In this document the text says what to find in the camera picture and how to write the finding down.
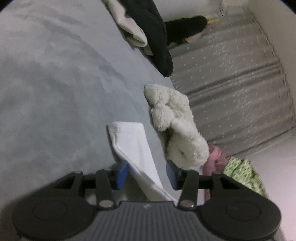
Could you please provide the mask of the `folded mauve comforter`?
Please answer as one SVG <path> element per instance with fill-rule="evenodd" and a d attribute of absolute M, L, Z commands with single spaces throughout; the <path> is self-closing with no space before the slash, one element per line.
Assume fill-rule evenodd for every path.
<path fill-rule="evenodd" d="M 203 166 L 203 175 L 211 176 L 213 172 L 223 173 L 229 159 L 216 145 L 209 146 L 209 156 Z"/>

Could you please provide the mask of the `black garment on bed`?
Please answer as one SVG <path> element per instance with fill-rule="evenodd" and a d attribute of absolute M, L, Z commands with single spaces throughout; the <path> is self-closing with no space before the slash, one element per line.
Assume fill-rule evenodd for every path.
<path fill-rule="evenodd" d="M 132 17 L 147 37 L 152 56 L 150 60 L 158 71 L 169 77 L 173 73 L 173 61 L 167 49 L 167 30 L 161 15 L 151 0 L 121 1 L 127 14 Z"/>

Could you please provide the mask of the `white plush dog toy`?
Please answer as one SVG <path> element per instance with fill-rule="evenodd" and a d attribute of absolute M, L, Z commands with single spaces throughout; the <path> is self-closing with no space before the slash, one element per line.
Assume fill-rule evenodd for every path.
<path fill-rule="evenodd" d="M 166 158 L 185 170 L 203 166 L 209 157 L 209 146 L 196 127 L 188 97 L 158 84 L 146 85 L 144 96 L 154 128 L 170 134 Z"/>

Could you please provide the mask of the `cream cloth under black garment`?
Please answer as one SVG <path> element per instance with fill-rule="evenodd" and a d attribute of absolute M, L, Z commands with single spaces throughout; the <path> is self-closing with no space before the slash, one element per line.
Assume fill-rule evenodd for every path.
<path fill-rule="evenodd" d="M 110 11 L 117 25 L 127 32 L 127 41 L 136 47 L 146 47 L 148 41 L 144 31 L 137 25 L 135 20 L 127 14 L 122 3 L 117 0 L 104 0 L 103 3 Z"/>

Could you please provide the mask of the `white Pooh sweatshirt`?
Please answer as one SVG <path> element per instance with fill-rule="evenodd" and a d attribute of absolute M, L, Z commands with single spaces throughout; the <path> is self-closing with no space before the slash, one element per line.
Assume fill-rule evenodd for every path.
<path fill-rule="evenodd" d="M 157 132 L 152 125 L 115 121 L 91 131 L 94 169 L 112 168 L 125 160 L 129 173 L 124 186 L 114 191 L 120 201 L 178 202 L 180 191 L 175 191 L 166 172 L 166 147 L 170 131 Z"/>

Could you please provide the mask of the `green patterned cloth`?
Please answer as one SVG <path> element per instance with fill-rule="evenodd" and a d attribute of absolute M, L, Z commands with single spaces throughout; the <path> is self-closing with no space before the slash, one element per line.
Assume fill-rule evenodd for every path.
<path fill-rule="evenodd" d="M 231 157 L 223 173 L 256 193 L 268 197 L 260 175 L 254 170 L 249 160 Z"/>

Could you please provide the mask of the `black hanging garment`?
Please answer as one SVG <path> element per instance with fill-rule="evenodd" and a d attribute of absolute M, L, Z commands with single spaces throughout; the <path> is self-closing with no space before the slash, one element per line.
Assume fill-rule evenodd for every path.
<path fill-rule="evenodd" d="M 165 22 L 167 33 L 167 46 L 174 42 L 180 42 L 202 32 L 207 25 L 207 18 L 194 16 L 192 18 L 181 18 Z"/>

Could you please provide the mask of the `grey dotted curtain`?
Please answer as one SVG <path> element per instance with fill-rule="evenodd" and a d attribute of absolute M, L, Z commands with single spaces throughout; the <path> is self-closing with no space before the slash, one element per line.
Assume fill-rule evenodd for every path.
<path fill-rule="evenodd" d="M 226 155 L 255 152 L 295 130 L 283 66 L 252 13 L 224 16 L 170 53 L 174 88 L 188 97 L 199 132 Z"/>

